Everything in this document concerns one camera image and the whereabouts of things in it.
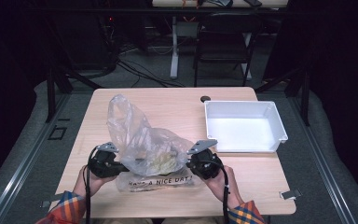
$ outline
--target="metal bracket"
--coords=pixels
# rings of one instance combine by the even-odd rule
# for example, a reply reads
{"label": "metal bracket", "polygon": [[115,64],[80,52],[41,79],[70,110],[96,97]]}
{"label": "metal bracket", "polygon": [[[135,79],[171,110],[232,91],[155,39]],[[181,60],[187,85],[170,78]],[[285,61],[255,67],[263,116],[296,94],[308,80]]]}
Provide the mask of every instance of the metal bracket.
{"label": "metal bracket", "polygon": [[297,199],[298,197],[302,196],[302,193],[299,189],[289,190],[286,192],[279,192],[281,198],[287,200],[287,199]]}
{"label": "metal bracket", "polygon": [[217,144],[216,139],[199,140],[197,143],[187,152],[187,155],[200,153],[208,147],[212,147]]}
{"label": "metal bracket", "polygon": [[97,146],[97,149],[101,151],[118,152],[118,148],[116,148],[112,142],[107,142],[102,145],[99,145]]}
{"label": "metal bracket", "polygon": [[58,201],[61,197],[62,197],[63,193],[61,194],[56,194],[50,197],[50,200],[45,200],[40,202],[40,208],[46,208],[46,207],[50,207],[51,202],[55,202]]}

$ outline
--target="orange plaid shirt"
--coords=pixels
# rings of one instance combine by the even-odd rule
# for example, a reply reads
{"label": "orange plaid shirt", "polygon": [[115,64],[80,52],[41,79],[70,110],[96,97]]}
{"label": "orange plaid shirt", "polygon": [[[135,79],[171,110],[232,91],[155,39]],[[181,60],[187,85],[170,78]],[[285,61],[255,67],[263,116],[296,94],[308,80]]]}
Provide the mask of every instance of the orange plaid shirt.
{"label": "orange plaid shirt", "polygon": [[[86,200],[72,192],[66,191],[58,204],[51,209],[48,215],[36,224],[65,224],[80,223],[86,212]],[[250,201],[228,211],[229,223],[265,223],[255,202]]]}

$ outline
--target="metal rail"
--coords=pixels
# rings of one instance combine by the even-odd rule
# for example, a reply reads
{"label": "metal rail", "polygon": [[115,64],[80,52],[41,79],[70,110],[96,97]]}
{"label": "metal rail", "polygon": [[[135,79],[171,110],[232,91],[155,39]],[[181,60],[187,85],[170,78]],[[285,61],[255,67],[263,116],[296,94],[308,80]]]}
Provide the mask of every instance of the metal rail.
{"label": "metal rail", "polygon": [[324,181],[324,184],[327,188],[327,191],[330,194],[331,200],[334,206],[336,207],[339,218],[341,219],[342,223],[355,224],[356,221],[353,217],[353,214],[351,213],[351,210],[348,207],[344,196],[342,195],[341,189],[336,179],[331,173],[330,167],[327,164],[327,161],[324,157],[324,154],[321,151],[321,148],[318,145],[315,136],[313,135],[312,129],[310,128],[310,126],[309,127],[306,126],[301,118],[301,115],[298,111],[299,108],[298,101],[293,97],[288,98],[288,100],[292,109],[298,112],[295,113],[296,119],[298,123],[300,123],[304,133],[308,137],[308,140],[311,145],[311,155],[316,162],[316,167],[318,168],[322,180]]}
{"label": "metal rail", "polygon": [[21,190],[22,185],[24,184],[28,174],[30,174],[38,155],[42,150],[42,146],[44,145],[45,139],[48,137],[48,134],[54,129],[54,124],[58,119],[58,116],[63,111],[63,106],[66,105],[70,96],[64,94],[60,101],[57,103],[57,113],[52,118],[50,123],[46,123],[43,127],[40,134],[37,136],[34,146],[31,148],[29,153],[25,155],[21,164],[17,168],[17,171],[11,177],[8,182],[4,192],[0,197],[0,223],[3,222],[7,211],[10,206],[13,204],[14,200],[17,197],[17,194]]}

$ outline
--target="shirt cuff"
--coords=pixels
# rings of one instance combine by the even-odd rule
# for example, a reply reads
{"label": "shirt cuff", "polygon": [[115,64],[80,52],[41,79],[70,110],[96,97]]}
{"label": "shirt cuff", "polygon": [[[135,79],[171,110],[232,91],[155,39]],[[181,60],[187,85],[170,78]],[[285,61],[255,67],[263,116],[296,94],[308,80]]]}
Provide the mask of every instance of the shirt cuff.
{"label": "shirt cuff", "polygon": [[243,203],[228,211],[229,223],[265,223],[255,202]]}

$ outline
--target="white plastic tray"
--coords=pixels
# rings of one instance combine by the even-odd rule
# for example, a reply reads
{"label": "white plastic tray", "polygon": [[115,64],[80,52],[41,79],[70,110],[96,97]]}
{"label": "white plastic tray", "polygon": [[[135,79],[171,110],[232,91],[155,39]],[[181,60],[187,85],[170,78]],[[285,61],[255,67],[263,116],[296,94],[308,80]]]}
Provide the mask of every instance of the white plastic tray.
{"label": "white plastic tray", "polygon": [[217,152],[274,152],[288,137],[274,102],[206,101],[207,137]]}

